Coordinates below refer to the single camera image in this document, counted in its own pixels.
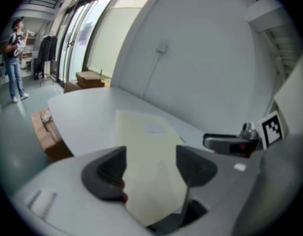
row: table top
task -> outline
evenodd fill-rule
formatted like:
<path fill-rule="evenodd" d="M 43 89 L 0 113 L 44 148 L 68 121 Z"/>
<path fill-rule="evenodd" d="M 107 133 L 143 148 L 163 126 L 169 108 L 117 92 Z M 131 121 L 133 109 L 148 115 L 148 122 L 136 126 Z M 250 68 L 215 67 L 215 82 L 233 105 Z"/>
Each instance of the table top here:
<path fill-rule="evenodd" d="M 186 145 L 205 149 L 204 132 L 119 88 L 91 88 L 48 101 L 53 121 L 74 156 L 115 146 L 117 110 L 161 116 Z"/>

